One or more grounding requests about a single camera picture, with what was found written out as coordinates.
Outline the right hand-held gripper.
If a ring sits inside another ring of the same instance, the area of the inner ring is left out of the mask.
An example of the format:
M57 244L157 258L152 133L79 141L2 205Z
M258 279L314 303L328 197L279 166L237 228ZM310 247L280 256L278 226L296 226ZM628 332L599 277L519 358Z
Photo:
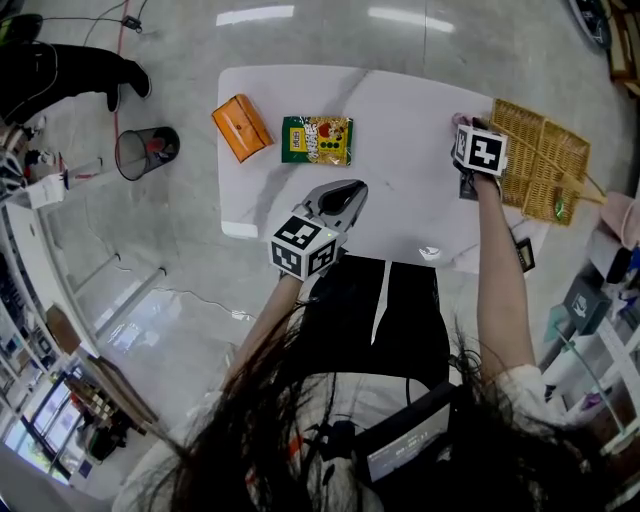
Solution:
M502 195L501 181L506 171L508 137L490 130L490 123L473 117L471 125L458 124L452 146L452 163L460 173L459 198L478 198L475 178L485 176Z

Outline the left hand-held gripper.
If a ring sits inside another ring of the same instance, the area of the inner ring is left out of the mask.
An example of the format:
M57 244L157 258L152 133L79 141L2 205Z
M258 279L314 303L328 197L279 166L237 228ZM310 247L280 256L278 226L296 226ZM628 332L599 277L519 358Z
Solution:
M344 254L347 231L368 198L362 180L345 179L314 188L270 238L270 263L299 281L324 275Z

